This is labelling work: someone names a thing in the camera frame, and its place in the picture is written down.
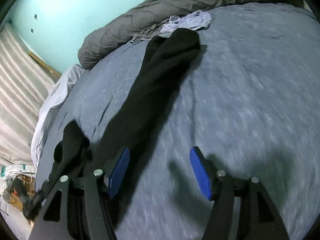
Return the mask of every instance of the blue bedsheet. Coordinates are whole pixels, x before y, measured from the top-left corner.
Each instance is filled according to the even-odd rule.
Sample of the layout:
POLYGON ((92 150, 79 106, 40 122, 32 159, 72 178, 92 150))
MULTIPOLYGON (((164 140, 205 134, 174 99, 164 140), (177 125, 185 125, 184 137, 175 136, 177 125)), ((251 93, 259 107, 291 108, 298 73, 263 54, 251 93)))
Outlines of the blue bedsheet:
MULTIPOLYGON (((319 215, 320 25, 285 4, 234 5, 210 11, 192 64, 157 140, 121 194, 119 239, 195 239, 212 203, 201 195, 189 150, 199 146, 232 176, 258 177, 292 240, 319 215)), ((36 177, 48 178, 56 144, 75 119, 92 146, 124 102, 147 42, 125 44, 85 71, 60 109, 36 177)))

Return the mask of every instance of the silver bolt head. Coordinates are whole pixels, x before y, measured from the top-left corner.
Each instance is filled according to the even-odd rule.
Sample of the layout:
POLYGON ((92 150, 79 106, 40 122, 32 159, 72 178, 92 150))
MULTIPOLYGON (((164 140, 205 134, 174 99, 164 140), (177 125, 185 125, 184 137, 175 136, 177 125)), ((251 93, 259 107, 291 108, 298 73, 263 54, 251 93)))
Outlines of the silver bolt head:
POLYGON ((63 175, 63 176, 60 177, 60 181, 61 181, 61 182, 66 182, 68 179, 69 179, 69 178, 68 178, 67 175, 63 175))
POLYGON ((224 176, 226 175, 226 172, 225 172, 224 170, 218 170, 218 171, 217 171, 217 175, 218 175, 219 177, 224 177, 224 176))
POLYGON ((93 174, 94 174, 95 176, 100 176, 100 175, 103 174, 103 170, 97 169, 97 170, 95 170, 95 171, 93 172, 93 174))
POLYGON ((253 183, 259 183, 259 179, 257 177, 251 177, 251 181, 253 183))

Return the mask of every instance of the teal wall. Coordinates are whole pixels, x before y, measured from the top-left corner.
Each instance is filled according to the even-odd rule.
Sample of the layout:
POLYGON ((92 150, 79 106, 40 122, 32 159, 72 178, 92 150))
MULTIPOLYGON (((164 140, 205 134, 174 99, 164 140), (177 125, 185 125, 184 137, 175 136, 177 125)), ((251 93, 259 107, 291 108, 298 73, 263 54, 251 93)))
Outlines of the teal wall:
POLYGON ((31 49, 63 72, 78 63, 77 51, 86 35, 143 1, 17 0, 12 23, 31 49))

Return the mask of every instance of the white sheet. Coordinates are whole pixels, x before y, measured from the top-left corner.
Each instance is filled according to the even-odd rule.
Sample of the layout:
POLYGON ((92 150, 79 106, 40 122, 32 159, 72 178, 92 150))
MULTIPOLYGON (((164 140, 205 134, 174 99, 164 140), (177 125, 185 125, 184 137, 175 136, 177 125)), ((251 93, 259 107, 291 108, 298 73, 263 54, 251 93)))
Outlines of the white sheet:
POLYGON ((22 212, 0 198, 0 212, 11 231, 19 240, 28 240, 31 226, 22 212))
POLYGON ((31 141, 31 157, 36 168, 53 121, 83 72, 84 70, 77 64, 66 70, 40 108, 39 120, 31 141))

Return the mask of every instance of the striped curtain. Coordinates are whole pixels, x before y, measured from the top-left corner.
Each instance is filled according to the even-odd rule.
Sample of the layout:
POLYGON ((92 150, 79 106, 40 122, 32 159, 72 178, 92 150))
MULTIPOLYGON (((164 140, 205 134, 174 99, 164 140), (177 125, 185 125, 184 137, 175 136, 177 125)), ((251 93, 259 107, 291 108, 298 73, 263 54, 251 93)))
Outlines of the striped curtain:
POLYGON ((32 164, 38 113, 54 82, 21 46, 10 24, 0 32, 0 166, 32 164))

